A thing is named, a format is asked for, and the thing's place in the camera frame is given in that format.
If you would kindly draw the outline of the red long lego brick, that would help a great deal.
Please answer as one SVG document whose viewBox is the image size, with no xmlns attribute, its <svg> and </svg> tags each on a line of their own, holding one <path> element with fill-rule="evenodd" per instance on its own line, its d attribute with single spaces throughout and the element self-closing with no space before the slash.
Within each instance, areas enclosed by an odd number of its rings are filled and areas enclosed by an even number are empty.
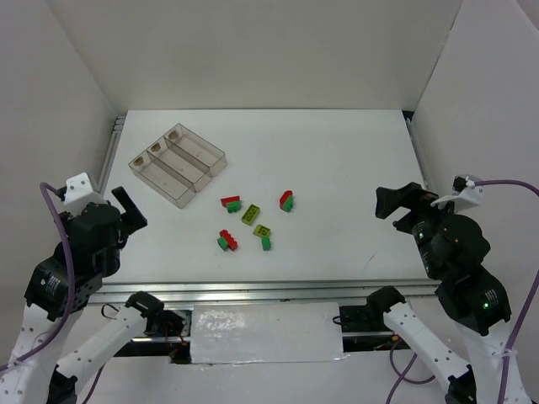
<svg viewBox="0 0 539 404">
<path fill-rule="evenodd" d="M 227 241 L 227 244 L 232 251 L 235 251 L 237 249 L 237 241 L 228 230 L 223 229 L 219 232 L 219 234 Z"/>
</svg>

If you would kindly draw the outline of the green rounded lego brick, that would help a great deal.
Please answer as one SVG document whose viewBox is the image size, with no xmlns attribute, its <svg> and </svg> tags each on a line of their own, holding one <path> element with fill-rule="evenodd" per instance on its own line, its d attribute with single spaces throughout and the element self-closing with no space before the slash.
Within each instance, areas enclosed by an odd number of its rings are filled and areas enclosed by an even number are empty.
<svg viewBox="0 0 539 404">
<path fill-rule="evenodd" d="M 293 204 L 294 204 L 294 198 L 292 195 L 289 195 L 288 198 L 283 203 L 281 209 L 285 212 L 290 212 L 291 209 L 293 208 Z"/>
</svg>

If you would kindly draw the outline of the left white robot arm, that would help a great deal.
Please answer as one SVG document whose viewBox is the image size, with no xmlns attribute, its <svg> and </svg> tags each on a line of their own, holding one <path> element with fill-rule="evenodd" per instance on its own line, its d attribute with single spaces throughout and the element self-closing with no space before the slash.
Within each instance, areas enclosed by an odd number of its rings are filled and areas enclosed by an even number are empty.
<svg viewBox="0 0 539 404">
<path fill-rule="evenodd" d="M 39 263 L 24 294 L 19 336 L 1 367 L 3 403 L 74 403 L 91 377 L 133 337 L 152 330 L 164 304 L 138 291 L 81 346 L 64 354 L 64 344 L 104 278 L 120 268 L 120 252 L 147 219 L 123 187 L 113 189 L 113 206 L 87 179 L 55 189 L 40 183 L 61 238 Z"/>
</svg>

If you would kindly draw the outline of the lime square lego brick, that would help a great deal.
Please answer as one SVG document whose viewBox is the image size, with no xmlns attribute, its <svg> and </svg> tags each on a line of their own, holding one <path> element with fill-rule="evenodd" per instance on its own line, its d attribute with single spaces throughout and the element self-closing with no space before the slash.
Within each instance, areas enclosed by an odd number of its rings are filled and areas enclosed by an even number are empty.
<svg viewBox="0 0 539 404">
<path fill-rule="evenodd" d="M 270 229 L 266 226 L 258 224 L 254 230 L 253 234 L 257 237 L 263 238 L 263 237 L 269 237 L 270 236 Z"/>
</svg>

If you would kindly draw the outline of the green lego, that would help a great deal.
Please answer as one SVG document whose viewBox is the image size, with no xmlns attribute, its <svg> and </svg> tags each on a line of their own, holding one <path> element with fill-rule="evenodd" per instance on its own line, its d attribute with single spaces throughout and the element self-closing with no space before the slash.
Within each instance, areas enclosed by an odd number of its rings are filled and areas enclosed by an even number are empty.
<svg viewBox="0 0 539 404">
<path fill-rule="evenodd" d="M 227 212 L 228 213 L 235 213 L 241 210 L 242 208 L 242 202 L 240 200 L 235 200 L 232 202 L 228 202 L 226 204 Z"/>
</svg>

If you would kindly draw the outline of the green square lego brick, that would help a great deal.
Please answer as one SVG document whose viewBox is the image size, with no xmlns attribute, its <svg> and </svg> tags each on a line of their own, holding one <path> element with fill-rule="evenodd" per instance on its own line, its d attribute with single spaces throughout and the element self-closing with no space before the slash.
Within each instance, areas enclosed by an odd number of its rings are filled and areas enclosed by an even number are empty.
<svg viewBox="0 0 539 404">
<path fill-rule="evenodd" d="M 224 237 L 219 237 L 217 239 L 217 243 L 223 251 L 226 251 L 229 248 L 229 244 Z"/>
</svg>

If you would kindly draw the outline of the lime long lego brick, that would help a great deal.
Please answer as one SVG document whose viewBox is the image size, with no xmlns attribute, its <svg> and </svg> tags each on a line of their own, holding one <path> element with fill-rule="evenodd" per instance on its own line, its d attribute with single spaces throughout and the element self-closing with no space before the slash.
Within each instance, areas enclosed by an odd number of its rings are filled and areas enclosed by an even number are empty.
<svg viewBox="0 0 539 404">
<path fill-rule="evenodd" d="M 250 205 L 241 218 L 242 223 L 251 226 L 260 213 L 257 205 Z"/>
</svg>

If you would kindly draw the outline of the red rounded lego brick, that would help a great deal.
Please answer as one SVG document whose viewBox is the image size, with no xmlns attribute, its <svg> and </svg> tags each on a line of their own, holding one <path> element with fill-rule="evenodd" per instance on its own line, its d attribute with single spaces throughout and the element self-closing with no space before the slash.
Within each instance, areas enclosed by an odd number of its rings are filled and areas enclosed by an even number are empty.
<svg viewBox="0 0 539 404">
<path fill-rule="evenodd" d="M 279 201 L 279 206 L 280 208 L 282 209 L 283 206 L 284 206 L 284 203 L 286 202 L 286 200 L 293 195 L 293 192 L 291 190 L 286 190 L 280 197 L 280 201 Z"/>
</svg>

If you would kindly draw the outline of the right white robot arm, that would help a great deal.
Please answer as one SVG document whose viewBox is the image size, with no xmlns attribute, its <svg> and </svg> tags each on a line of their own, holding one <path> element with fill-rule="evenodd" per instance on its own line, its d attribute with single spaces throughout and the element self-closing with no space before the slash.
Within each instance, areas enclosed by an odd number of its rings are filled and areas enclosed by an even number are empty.
<svg viewBox="0 0 539 404">
<path fill-rule="evenodd" d="M 392 225 L 413 236 L 427 276 L 439 283 L 435 295 L 461 333 L 468 359 L 448 352 L 403 299 L 382 309 L 383 322 L 429 367 L 448 403 L 532 401 L 520 377 L 514 346 L 538 283 L 532 282 L 513 320 L 505 287 L 483 266 L 490 244 L 480 225 L 462 214 L 483 202 L 483 188 L 489 184 L 457 176 L 452 193 L 443 197 L 417 183 L 376 189 L 376 218 L 384 220 L 399 208 L 407 210 Z"/>
</svg>

